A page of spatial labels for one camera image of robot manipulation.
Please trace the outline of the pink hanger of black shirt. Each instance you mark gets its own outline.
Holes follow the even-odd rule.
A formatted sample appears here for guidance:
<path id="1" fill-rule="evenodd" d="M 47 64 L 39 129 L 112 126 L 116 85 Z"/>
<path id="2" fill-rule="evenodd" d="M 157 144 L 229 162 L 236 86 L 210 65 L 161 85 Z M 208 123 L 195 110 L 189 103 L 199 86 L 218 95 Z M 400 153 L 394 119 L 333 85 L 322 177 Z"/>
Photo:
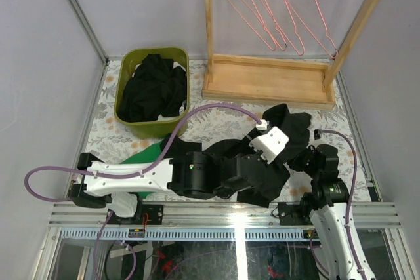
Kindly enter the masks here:
<path id="1" fill-rule="evenodd" d="M 266 11 L 267 15 L 273 21 L 274 29 L 280 35 L 280 37 L 282 38 L 282 41 L 278 41 L 275 38 L 274 34 L 268 29 L 268 26 L 266 25 L 266 22 L 264 21 L 263 16 L 259 10 L 259 7 L 256 5 L 256 2 L 254 0 L 250 0 L 250 1 L 252 2 L 252 5 L 249 5 L 249 9 L 256 16 L 257 20 L 260 22 L 264 32 L 269 35 L 269 37 L 271 38 L 271 41 L 273 42 L 273 45 L 269 44 L 265 39 L 263 39 L 261 35 L 253 27 L 251 27 L 251 25 L 249 25 L 249 27 L 262 39 L 262 41 L 266 44 L 266 46 L 272 51 L 275 51 L 276 49 L 285 51 L 288 47 L 292 47 L 298 56 L 303 56 L 305 53 L 305 45 L 301 39 L 301 36 L 299 35 L 299 32 L 297 30 L 297 25 L 295 23 L 295 17 L 298 18 L 299 15 L 294 11 L 294 8 L 289 4 L 289 1 L 283 0 L 283 3 L 284 3 L 285 10 L 288 13 L 288 17 L 291 20 L 291 23 L 293 24 L 294 35 L 299 40 L 299 44 L 301 48 L 300 50 L 296 47 L 294 42 L 290 40 L 287 33 L 282 28 L 282 25 L 274 16 L 274 13 L 272 11 L 271 6 L 268 3 L 268 0 L 259 0 L 259 2 L 261 3 L 261 7 Z"/>

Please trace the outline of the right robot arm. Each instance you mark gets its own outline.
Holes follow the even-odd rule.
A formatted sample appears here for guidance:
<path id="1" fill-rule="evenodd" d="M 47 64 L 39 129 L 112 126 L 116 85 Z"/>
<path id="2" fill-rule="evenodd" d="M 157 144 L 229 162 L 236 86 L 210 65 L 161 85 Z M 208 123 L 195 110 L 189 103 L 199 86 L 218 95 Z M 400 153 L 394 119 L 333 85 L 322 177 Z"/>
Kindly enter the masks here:
<path id="1" fill-rule="evenodd" d="M 330 279 L 375 279 L 354 225 L 349 190 L 339 178 L 337 148 L 310 145 L 287 164 L 311 177 L 312 190 L 296 205 L 278 203 L 280 223 L 314 226 Z"/>

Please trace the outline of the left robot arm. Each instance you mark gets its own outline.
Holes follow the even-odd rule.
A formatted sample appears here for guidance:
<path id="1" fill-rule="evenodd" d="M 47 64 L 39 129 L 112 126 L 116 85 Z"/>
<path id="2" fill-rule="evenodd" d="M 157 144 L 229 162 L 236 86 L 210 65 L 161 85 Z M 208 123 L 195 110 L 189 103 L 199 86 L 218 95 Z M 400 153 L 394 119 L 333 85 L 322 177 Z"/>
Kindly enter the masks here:
<path id="1" fill-rule="evenodd" d="M 130 224 L 144 215 L 141 193 L 174 193 L 181 197 L 208 200 L 229 199 L 236 195 L 241 203 L 267 207 L 269 197 L 262 194 L 268 166 L 256 155 L 233 158 L 211 153 L 189 152 L 182 157 L 164 159 L 144 175 L 143 164 L 109 165 L 90 153 L 81 155 L 79 167 L 87 174 L 70 190 L 70 200 L 79 207 L 107 208 Z"/>

